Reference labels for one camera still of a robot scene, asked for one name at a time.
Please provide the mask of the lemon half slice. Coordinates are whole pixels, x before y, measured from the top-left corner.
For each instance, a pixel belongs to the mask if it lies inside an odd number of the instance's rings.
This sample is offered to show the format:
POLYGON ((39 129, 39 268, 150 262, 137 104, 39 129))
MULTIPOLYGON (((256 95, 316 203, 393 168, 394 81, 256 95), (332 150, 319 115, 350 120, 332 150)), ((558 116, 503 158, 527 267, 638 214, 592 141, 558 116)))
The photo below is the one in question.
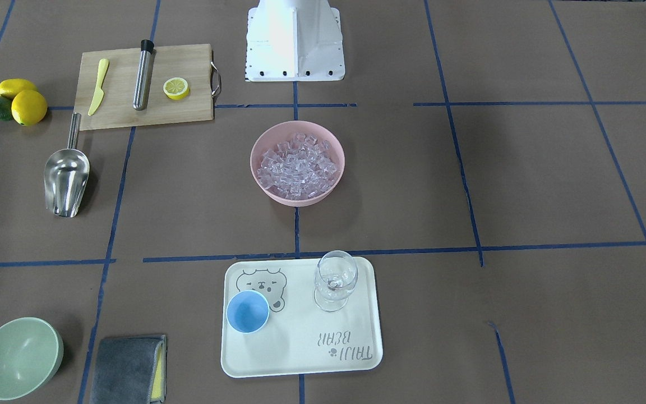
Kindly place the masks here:
POLYGON ((190 85, 182 77, 171 77, 163 84, 163 93, 168 99, 181 100, 190 94, 190 85))

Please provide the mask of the pile of clear ice cubes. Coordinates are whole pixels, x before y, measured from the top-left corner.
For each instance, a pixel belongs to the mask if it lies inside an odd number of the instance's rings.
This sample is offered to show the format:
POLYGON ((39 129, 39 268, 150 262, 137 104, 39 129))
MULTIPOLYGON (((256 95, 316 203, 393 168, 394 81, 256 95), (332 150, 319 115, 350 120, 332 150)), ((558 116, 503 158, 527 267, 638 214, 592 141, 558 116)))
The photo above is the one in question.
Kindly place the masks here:
POLYGON ((333 146, 308 133, 292 133, 261 154, 254 169, 265 191, 287 200, 307 200, 333 188, 342 167, 333 161, 333 146))

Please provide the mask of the yellow lemon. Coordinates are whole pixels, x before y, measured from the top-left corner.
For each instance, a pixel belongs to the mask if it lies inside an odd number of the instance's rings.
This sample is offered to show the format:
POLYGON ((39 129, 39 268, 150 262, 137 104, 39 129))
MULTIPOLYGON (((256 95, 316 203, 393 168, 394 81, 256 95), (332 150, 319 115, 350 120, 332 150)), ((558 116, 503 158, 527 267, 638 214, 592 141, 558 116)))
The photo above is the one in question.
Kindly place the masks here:
POLYGON ((36 125, 47 113, 47 100, 37 90, 26 89, 15 95, 11 102, 11 115, 23 126, 36 125))
POLYGON ((23 90, 38 91, 38 87, 36 87, 36 85, 34 85, 30 80, 21 79, 20 77, 2 80, 2 82, 0 82, 0 97, 4 97, 5 99, 13 100, 18 94, 23 92, 23 90))

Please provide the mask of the small blue cup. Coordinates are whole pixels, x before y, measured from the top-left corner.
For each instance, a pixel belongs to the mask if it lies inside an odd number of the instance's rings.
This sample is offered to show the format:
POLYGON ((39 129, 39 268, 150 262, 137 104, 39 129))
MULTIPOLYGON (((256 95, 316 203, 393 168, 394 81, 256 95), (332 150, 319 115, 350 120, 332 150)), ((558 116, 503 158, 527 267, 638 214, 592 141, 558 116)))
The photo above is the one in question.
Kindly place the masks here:
POLYGON ((239 333, 255 333, 269 320, 271 310, 258 291, 241 291, 228 302, 224 318, 239 333))

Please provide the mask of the yellow lemon upper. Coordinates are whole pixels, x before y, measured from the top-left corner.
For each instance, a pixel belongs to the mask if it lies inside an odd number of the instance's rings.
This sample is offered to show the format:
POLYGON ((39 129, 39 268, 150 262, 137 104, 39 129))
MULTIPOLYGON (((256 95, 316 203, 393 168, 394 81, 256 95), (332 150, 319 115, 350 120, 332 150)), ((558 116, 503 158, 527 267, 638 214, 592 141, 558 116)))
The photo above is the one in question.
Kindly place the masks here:
POLYGON ((20 77, 2 80, 2 82, 0 82, 0 97, 4 97, 5 99, 13 100, 18 94, 23 92, 23 90, 38 91, 38 87, 36 87, 36 85, 34 85, 30 80, 21 79, 20 77))

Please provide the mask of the pink bowl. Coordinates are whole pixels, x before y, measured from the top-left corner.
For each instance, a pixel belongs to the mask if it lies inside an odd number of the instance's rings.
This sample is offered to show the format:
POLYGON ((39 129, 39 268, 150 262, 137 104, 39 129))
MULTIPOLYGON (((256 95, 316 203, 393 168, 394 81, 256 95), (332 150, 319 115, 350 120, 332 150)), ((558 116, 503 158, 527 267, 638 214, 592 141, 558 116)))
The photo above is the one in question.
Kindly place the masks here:
POLYGON ((313 122, 290 121, 259 136, 250 154, 256 183, 273 200, 292 207, 325 199, 343 177, 338 138, 313 122))

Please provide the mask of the steel muddler black cap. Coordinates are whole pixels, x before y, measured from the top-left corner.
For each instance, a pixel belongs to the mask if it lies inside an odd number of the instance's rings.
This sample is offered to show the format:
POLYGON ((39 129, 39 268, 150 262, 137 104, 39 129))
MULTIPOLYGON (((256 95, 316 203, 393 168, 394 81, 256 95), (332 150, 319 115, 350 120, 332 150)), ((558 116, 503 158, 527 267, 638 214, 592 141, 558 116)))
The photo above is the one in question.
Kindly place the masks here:
POLYGON ((133 95, 133 109, 142 112, 147 108, 151 77, 153 74, 155 45, 150 39, 141 41, 140 59, 133 95))

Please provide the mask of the clear wine glass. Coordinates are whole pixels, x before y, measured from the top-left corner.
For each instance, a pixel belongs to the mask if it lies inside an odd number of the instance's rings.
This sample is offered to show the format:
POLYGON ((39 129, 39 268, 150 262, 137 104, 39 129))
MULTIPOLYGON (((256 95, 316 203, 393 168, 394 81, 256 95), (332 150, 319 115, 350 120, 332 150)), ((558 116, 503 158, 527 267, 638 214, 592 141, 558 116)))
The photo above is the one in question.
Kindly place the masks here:
POLYGON ((346 251, 329 251, 316 264, 313 300, 323 311, 338 312, 347 304, 357 286, 359 269, 346 251))

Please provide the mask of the cream bear tray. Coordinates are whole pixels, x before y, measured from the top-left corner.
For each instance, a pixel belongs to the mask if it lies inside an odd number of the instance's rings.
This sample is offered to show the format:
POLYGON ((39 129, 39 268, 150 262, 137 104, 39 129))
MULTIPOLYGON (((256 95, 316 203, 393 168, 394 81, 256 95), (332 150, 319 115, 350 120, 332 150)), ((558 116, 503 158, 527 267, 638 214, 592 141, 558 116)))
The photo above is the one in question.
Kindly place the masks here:
POLYGON ((341 310, 315 304, 316 259, 241 261, 224 278, 224 305, 256 289, 269 302, 266 324, 255 332, 223 320, 220 363, 231 378, 372 370, 384 358, 375 271, 356 257, 358 281, 341 310))

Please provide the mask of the bamboo cutting board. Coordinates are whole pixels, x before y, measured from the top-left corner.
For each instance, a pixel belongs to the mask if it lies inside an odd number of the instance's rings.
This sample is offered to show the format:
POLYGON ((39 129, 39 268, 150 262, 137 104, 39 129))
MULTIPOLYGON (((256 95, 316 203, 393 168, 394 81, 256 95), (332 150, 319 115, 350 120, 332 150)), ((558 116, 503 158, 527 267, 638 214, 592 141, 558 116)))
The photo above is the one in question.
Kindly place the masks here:
POLYGON ((152 54, 149 95, 144 110, 133 107, 138 82, 140 49, 107 49, 83 53, 74 112, 81 115, 80 130, 109 130, 126 126, 171 125, 205 122, 214 118, 213 49, 210 44, 161 46, 152 54), (103 80, 103 100, 87 114, 93 99, 100 59, 109 66, 103 80), (187 80, 190 94, 181 100, 164 94, 164 83, 173 77, 187 80))

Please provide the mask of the yellow lemon lower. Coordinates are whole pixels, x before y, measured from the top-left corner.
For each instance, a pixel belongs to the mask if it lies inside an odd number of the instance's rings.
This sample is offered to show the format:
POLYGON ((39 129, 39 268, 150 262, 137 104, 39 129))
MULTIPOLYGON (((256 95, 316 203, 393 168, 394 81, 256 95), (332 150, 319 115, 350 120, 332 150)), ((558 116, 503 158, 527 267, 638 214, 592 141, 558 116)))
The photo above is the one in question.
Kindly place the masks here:
POLYGON ((36 125, 47 113, 47 100, 37 90, 26 89, 15 95, 11 102, 11 115, 23 126, 36 125))

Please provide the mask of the green bowl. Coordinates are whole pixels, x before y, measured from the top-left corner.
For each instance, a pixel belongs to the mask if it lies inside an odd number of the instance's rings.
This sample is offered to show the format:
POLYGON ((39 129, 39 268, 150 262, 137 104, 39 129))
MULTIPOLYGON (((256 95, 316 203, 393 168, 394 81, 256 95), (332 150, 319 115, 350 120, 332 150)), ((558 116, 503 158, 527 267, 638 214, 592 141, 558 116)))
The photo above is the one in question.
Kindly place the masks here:
POLYGON ((46 320, 23 317, 0 327, 0 401, 25 397, 61 366, 63 340, 46 320))

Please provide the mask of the yellow plastic knife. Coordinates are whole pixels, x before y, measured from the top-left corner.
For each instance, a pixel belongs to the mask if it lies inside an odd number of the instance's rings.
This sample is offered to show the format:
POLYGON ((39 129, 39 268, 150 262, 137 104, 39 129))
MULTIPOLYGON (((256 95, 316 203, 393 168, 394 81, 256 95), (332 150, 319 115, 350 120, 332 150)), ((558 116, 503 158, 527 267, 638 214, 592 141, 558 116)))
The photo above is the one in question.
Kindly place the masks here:
POLYGON ((103 84, 104 80, 106 77, 106 74, 108 72, 108 67, 109 67, 110 61, 109 59, 102 58, 100 61, 98 61, 98 69, 96 72, 96 82, 95 82, 95 88, 93 90, 93 97, 90 103, 90 107, 88 108, 87 115, 88 117, 92 117, 100 107, 103 98, 104 98, 104 90, 103 90, 103 84))

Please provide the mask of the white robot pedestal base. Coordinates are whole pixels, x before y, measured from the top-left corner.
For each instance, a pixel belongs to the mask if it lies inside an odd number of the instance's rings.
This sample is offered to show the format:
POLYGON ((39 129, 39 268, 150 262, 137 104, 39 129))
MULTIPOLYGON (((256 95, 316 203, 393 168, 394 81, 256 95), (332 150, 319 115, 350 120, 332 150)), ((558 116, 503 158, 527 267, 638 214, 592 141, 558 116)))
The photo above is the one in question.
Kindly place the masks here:
POLYGON ((323 82, 346 75, 338 8, 328 1, 259 1, 248 10, 244 78, 323 82))

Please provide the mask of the steel ice scoop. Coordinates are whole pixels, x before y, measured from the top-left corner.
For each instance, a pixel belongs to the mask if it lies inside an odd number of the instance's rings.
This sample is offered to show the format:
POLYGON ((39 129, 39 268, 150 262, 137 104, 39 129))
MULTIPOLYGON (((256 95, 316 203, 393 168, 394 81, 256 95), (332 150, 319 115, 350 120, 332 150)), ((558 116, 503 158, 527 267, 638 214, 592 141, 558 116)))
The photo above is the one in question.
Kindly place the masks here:
POLYGON ((72 114, 67 147, 52 153, 44 165, 44 207, 58 217, 79 213, 90 174, 89 159, 77 148, 81 118, 72 114))

